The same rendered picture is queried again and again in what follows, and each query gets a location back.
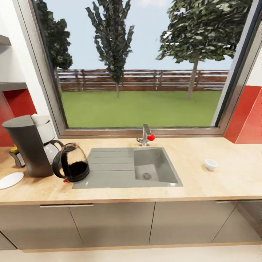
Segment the bottle of coffee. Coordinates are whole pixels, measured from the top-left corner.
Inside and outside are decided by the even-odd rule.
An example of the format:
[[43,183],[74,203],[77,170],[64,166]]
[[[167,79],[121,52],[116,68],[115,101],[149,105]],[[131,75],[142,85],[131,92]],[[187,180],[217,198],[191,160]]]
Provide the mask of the bottle of coffee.
[[20,155],[18,149],[16,146],[14,146],[13,148],[10,149],[10,151],[8,152],[11,156],[13,156],[13,158],[15,159],[16,162],[16,166],[17,167],[25,167],[25,163],[24,160],[22,158],[22,156]]

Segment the electric kettle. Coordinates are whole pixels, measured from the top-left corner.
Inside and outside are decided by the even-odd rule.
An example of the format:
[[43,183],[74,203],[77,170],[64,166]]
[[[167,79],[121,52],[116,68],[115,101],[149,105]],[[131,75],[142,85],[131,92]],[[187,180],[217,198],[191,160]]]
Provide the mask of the electric kettle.
[[[59,172],[59,162],[65,175]],[[89,174],[87,158],[77,143],[65,144],[53,159],[53,173],[70,182],[78,182]]]

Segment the paper coffee filter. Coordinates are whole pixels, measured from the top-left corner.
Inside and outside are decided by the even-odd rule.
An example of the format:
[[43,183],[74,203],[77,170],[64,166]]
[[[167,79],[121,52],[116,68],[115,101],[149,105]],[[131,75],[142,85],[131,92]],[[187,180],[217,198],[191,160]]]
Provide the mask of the paper coffee filter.
[[35,125],[38,126],[42,126],[45,125],[50,119],[51,117],[49,115],[37,115],[37,114],[33,114],[31,116],[32,120],[34,121]]

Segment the saucer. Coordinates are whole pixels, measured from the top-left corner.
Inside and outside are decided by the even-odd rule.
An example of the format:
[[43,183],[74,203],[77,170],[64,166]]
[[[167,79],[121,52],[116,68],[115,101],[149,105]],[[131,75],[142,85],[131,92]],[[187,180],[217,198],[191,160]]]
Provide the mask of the saucer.
[[0,179],[0,189],[10,187],[17,182],[19,182],[24,176],[24,173],[16,172],[13,174],[10,174],[3,179]]

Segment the coffee cup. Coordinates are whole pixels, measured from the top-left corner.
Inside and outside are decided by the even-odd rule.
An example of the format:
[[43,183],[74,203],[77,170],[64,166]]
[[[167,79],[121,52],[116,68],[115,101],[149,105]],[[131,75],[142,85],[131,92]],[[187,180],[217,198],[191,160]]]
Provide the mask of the coffee cup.
[[218,167],[218,163],[212,159],[206,159],[205,160],[205,167],[212,171],[215,170]]

